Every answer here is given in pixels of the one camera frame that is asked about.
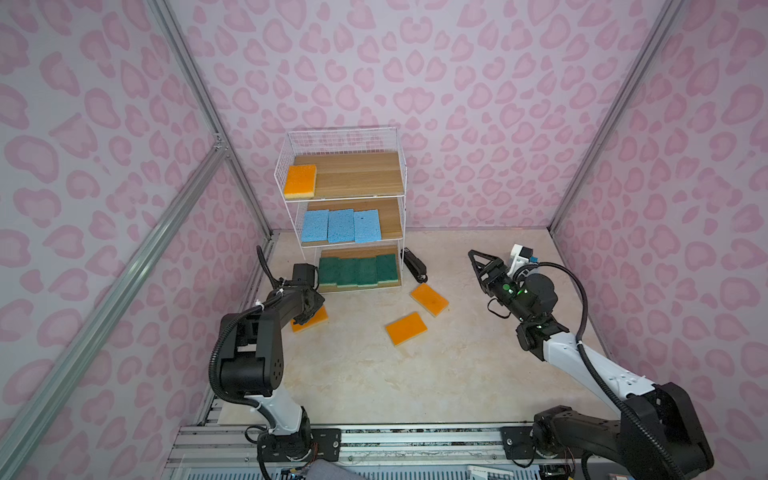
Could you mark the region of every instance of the dark green scouring pad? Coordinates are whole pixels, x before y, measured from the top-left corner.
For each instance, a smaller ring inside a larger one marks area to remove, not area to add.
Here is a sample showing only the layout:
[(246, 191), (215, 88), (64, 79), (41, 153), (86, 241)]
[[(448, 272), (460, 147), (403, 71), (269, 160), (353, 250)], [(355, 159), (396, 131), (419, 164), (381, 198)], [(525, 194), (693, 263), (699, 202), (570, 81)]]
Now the dark green scouring pad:
[(339, 259), (339, 276), (336, 278), (336, 286), (344, 288), (348, 286), (357, 286), (357, 263), (356, 258)]
[(377, 286), (376, 258), (361, 258), (357, 261), (357, 286)]
[(397, 256), (394, 253), (376, 258), (376, 277), (379, 283), (397, 283)]
[(320, 286), (336, 285), (336, 279), (339, 278), (339, 265), (341, 259), (336, 257), (321, 257), (320, 265), (317, 267)]

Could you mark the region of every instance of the blue object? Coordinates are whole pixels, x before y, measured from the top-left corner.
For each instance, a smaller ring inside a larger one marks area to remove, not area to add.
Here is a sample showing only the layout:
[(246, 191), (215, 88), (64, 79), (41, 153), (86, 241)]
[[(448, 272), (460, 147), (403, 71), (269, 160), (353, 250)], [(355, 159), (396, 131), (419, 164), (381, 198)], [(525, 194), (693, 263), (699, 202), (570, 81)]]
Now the blue object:
[(301, 229), (302, 242), (322, 242), (328, 240), (328, 210), (308, 210), (304, 214)]
[(328, 243), (355, 240), (355, 211), (334, 210), (328, 214)]
[(378, 210), (355, 212), (355, 242), (378, 242), (382, 239)]

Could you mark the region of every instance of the orange sponge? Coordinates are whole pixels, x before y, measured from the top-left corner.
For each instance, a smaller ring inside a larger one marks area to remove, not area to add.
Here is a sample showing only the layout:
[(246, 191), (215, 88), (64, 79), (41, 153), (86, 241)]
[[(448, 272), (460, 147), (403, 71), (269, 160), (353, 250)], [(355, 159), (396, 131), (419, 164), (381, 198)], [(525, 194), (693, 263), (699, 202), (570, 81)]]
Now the orange sponge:
[(288, 167), (288, 178), (283, 195), (288, 200), (312, 198), (315, 196), (316, 165), (292, 165)]
[(413, 299), (421, 304), (432, 316), (437, 316), (448, 306), (448, 300), (432, 290), (426, 283), (422, 283), (411, 292)]
[(320, 307), (320, 310), (317, 310), (317, 313), (315, 313), (315, 316), (312, 317), (309, 322), (304, 323), (303, 325), (296, 325), (294, 322), (291, 322), (290, 327), (293, 329), (294, 333), (297, 333), (306, 330), (311, 326), (315, 326), (318, 323), (325, 322), (326, 320), (328, 320), (328, 312), (326, 312), (326, 306), (323, 305)]
[(390, 323), (385, 328), (395, 346), (427, 331), (427, 325), (424, 325), (422, 317), (417, 312)]

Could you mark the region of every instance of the shelf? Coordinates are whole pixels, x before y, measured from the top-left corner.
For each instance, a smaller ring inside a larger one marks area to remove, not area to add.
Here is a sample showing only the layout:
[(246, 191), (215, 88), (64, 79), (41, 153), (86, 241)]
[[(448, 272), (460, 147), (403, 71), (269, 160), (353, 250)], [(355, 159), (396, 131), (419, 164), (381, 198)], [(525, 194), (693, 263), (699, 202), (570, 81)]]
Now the shelf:
[[(396, 197), (377, 198), (372, 200), (329, 200), (326, 202), (314, 202), (307, 206), (307, 210), (345, 210), (351, 208), (354, 211), (378, 210), (379, 225), (382, 229), (382, 239), (398, 240), (402, 238), (402, 226), (400, 225), (400, 208)], [(335, 245), (355, 245), (355, 242), (328, 243), (302, 242), (302, 247), (326, 247)]]
[[(323, 250), (320, 254), (320, 258), (323, 257), (338, 257), (338, 258), (369, 258), (377, 257), (378, 255), (395, 254), (395, 257), (399, 263), (400, 258), (397, 251), (397, 245), (380, 245), (374, 247), (357, 247), (357, 248), (334, 248)], [(337, 286), (321, 286), (317, 291), (320, 293), (334, 293), (334, 292), (353, 292), (355, 290), (374, 290), (380, 288), (392, 288), (394, 286), (402, 285), (402, 278), (400, 276), (400, 268), (397, 269), (397, 282), (385, 283), (377, 286), (348, 286), (339, 288)]]
[(286, 202), (406, 194), (397, 152), (300, 155), (293, 164), (317, 166), (315, 196)]

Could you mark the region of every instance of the pink heart patterned wallpaper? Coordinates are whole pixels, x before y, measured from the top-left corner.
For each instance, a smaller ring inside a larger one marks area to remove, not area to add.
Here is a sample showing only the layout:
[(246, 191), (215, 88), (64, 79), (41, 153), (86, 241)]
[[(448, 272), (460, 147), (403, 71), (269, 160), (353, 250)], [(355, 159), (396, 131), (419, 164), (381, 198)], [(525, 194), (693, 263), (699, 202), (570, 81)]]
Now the pink heart patterned wallpaper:
[(548, 225), (661, 0), (171, 2), (275, 228), (288, 130), (395, 124), (409, 225)]
[(2, 436), (212, 137), (141, 0), (3, 2), (0, 45)]
[(765, 25), (691, 4), (556, 237), (611, 352), (689, 392), (716, 480), (768, 465)]
[(19, 479), (159, 475), (200, 408), (219, 319), (239, 310), (261, 240), (222, 165)]

